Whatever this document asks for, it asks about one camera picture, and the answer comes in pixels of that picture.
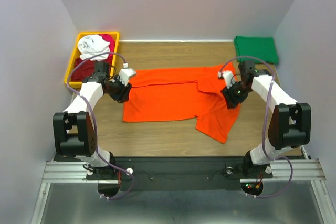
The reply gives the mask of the dark red t shirt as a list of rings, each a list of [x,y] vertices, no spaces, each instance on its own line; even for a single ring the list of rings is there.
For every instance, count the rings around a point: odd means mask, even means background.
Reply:
[[[103,62],[108,63],[109,65],[112,65],[113,56],[109,56],[106,60]],[[83,62],[82,59],[77,58],[74,61],[74,68],[79,65],[81,62]],[[95,63],[97,61],[88,60],[84,64],[82,64],[71,76],[71,81],[73,82],[81,82],[84,78],[90,76],[93,74],[95,69]]]

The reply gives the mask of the yellow plastic bin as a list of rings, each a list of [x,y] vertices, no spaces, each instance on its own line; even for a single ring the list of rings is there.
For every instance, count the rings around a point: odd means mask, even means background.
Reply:
[[[79,58],[80,56],[80,52],[77,48],[77,43],[79,41],[79,39],[81,39],[82,37],[86,36],[86,35],[95,35],[95,34],[109,34],[112,36],[112,38],[115,40],[115,48],[114,48],[114,52],[116,53],[118,51],[118,46],[119,46],[119,39],[120,39],[120,33],[118,31],[83,31],[80,32],[77,35],[76,41],[75,41],[75,45],[74,48],[72,50],[72,54],[70,56],[70,61],[67,67],[67,71],[66,71],[66,75],[64,78],[64,83],[66,84],[67,81],[69,80],[69,84],[71,87],[75,88],[75,89],[79,89],[81,87],[82,82],[73,82],[71,81],[71,76],[72,76],[72,72],[74,70],[74,61],[75,59]]]

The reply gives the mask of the green folded t shirt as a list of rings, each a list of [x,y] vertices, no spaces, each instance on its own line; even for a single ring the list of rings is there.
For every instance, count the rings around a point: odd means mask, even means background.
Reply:
[[[237,56],[252,56],[270,64],[278,64],[279,56],[272,37],[236,36],[234,46]]]

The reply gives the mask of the pink t shirt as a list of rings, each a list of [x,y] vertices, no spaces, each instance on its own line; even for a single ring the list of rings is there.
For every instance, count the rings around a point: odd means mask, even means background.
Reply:
[[[106,42],[109,42],[109,46],[106,46],[104,48],[104,50],[102,52],[114,52],[114,48],[115,48],[115,40],[112,38],[111,35],[109,34],[100,34],[100,36],[102,37],[102,39]]]

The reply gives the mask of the aluminium frame rail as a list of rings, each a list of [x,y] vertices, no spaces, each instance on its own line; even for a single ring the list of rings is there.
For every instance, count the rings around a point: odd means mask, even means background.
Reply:
[[[123,191],[121,178],[83,166],[60,156],[45,165],[32,223],[335,223],[321,164],[304,156],[240,190]]]

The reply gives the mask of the orange t shirt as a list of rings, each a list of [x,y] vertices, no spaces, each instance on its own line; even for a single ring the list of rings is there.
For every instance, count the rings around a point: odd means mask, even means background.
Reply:
[[[196,118],[195,128],[224,144],[240,108],[228,109],[218,78],[221,66],[143,69],[131,80],[123,122],[181,121]]]

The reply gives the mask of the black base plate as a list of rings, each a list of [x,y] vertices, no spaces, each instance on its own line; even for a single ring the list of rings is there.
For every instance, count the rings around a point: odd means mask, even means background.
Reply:
[[[241,182],[272,178],[266,165],[243,169],[241,156],[116,157],[117,166],[133,169],[134,181],[122,174],[121,189],[135,191],[240,190]]]

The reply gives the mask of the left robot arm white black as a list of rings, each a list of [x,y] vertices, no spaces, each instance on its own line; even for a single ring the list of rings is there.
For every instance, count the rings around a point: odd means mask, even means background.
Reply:
[[[93,74],[84,78],[70,106],[52,117],[57,154],[83,161],[90,176],[112,179],[119,173],[114,155],[98,146],[93,109],[105,94],[118,103],[127,102],[132,88],[130,80],[136,74],[124,63],[119,73],[111,77],[110,66],[96,62]]]

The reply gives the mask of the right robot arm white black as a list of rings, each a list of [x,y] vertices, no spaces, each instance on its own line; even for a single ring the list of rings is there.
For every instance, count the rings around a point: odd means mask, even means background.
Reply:
[[[260,166],[269,164],[282,153],[307,145],[311,133],[311,106],[300,103],[289,96],[275,81],[276,75],[270,66],[257,69],[253,60],[238,65],[240,81],[235,80],[231,70],[221,68],[218,77],[226,86],[221,90],[228,109],[242,104],[251,92],[257,93],[266,103],[266,112],[271,120],[264,120],[262,142],[248,151],[241,170],[253,177],[260,172]]]

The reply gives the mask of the white t shirt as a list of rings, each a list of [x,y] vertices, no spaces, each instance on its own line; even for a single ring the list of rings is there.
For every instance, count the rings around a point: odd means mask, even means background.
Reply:
[[[102,36],[86,35],[79,39],[77,48],[80,52],[79,58],[86,60],[94,55],[98,55],[104,52],[110,52],[110,42],[103,39]]]

